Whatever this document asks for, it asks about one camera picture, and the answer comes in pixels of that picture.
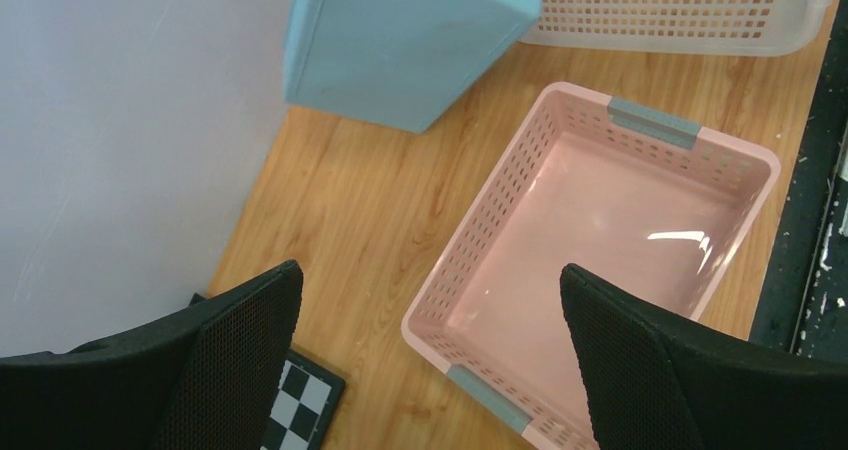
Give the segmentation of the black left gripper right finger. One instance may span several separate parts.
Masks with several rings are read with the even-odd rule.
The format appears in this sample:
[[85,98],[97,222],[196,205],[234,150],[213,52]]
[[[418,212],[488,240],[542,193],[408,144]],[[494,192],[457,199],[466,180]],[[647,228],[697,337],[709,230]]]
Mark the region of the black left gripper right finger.
[[576,264],[560,295],[601,448],[846,447],[845,364],[721,333]]

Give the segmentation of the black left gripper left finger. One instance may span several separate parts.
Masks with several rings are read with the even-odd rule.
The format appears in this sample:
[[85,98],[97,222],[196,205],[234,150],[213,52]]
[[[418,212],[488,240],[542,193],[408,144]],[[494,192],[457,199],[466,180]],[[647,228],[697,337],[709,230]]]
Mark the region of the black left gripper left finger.
[[296,329],[293,260],[65,353],[1,361],[5,449],[257,449]]

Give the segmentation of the pink perforated tray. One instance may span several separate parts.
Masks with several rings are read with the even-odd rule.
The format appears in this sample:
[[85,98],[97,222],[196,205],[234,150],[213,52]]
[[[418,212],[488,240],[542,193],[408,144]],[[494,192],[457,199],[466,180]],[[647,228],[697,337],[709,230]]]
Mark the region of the pink perforated tray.
[[534,447],[592,449],[563,268],[698,319],[779,173],[763,146],[551,84],[407,310],[403,338]]

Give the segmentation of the large white perforated basket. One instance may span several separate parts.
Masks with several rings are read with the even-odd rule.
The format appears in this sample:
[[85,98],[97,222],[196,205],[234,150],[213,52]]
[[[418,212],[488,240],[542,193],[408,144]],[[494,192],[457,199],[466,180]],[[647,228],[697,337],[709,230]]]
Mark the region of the large white perforated basket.
[[542,0],[522,42],[554,47],[777,57],[807,45],[832,0]]

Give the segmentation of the blue perforated tray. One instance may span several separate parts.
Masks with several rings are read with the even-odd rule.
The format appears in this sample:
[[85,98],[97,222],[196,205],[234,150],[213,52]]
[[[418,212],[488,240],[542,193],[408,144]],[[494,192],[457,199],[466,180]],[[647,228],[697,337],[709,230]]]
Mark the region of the blue perforated tray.
[[420,134],[536,22],[542,0],[292,0],[284,100]]

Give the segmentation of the black white checkerboard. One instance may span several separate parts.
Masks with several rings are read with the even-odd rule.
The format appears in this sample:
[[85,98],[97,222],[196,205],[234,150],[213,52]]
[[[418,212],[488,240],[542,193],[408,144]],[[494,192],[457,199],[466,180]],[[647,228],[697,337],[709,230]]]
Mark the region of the black white checkerboard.
[[346,382],[301,355],[286,354],[261,449],[320,449]]

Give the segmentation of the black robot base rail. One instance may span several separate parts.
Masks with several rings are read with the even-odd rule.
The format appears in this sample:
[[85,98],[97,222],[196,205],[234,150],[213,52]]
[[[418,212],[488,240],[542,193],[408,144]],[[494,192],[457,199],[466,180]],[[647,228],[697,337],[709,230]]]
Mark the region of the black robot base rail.
[[847,360],[847,0],[840,0],[749,333]]

